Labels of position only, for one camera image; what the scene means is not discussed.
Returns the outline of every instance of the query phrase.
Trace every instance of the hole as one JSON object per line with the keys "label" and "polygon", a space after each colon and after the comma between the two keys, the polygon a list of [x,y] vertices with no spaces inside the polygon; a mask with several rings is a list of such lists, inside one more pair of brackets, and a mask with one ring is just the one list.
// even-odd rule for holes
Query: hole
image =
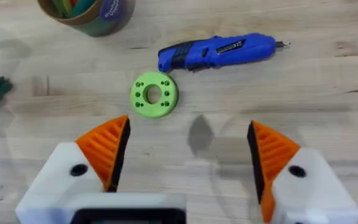
{"label": "hole", "polygon": [[83,175],[87,172],[88,167],[85,164],[77,164],[72,167],[70,174],[73,177],[78,177],[80,175]]}
{"label": "hole", "polygon": [[306,171],[300,166],[290,166],[288,170],[295,177],[303,178],[306,176]]}
{"label": "hole", "polygon": [[160,87],[157,85],[149,86],[146,91],[147,92],[144,95],[147,96],[146,101],[148,103],[154,104],[154,103],[158,102],[159,99],[161,98],[162,91],[161,91]]}

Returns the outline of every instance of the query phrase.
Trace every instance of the wood grain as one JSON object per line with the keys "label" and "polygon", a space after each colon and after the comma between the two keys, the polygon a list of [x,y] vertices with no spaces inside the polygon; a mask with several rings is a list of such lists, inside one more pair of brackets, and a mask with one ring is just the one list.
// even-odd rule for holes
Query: wood grain
{"label": "wood grain", "polygon": [[[260,223],[245,135],[251,119],[321,150],[358,203],[358,0],[130,0],[119,32],[91,38],[35,1],[0,0],[0,223],[59,142],[129,114],[120,190],[187,193],[189,223]],[[173,71],[180,99],[138,116],[132,82],[159,49],[212,35],[262,32],[292,42],[270,60]]]}

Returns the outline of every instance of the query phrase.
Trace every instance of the green ring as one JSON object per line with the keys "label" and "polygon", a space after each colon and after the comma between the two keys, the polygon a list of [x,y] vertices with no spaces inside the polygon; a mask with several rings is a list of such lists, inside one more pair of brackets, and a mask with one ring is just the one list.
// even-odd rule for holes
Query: green ring
{"label": "green ring", "polygon": [[[153,85],[161,89],[161,97],[158,102],[151,104],[147,99],[147,92]],[[169,114],[176,106],[177,96],[176,84],[171,77],[161,72],[146,72],[140,75],[134,81],[130,91],[133,108],[137,113],[148,118],[160,118]]]}

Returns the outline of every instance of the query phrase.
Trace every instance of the wooden surface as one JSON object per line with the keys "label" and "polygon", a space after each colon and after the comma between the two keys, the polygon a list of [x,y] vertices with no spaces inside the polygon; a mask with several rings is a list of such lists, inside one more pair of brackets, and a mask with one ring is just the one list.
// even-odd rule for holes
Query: wooden surface
{"label": "wooden surface", "polygon": [[[120,190],[187,193],[189,223],[259,223],[247,145],[251,119],[320,149],[358,203],[358,0],[137,0],[114,35],[92,38],[35,0],[0,0],[0,223],[59,142],[129,114]],[[173,71],[176,109],[138,116],[130,86],[159,49],[261,32],[292,42],[268,61]]]}

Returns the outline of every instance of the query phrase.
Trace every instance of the black screw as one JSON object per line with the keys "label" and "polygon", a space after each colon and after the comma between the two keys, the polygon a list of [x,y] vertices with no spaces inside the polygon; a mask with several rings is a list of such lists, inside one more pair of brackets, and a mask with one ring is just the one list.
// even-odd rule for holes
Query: black screw
{"label": "black screw", "polygon": [[306,171],[304,170],[304,168],[302,168],[300,166],[290,166],[290,168],[288,168],[288,170],[295,177],[303,178],[306,176]]}
{"label": "black screw", "polygon": [[78,177],[80,175],[83,175],[87,172],[88,167],[85,164],[77,164],[74,165],[71,169],[71,176]]}

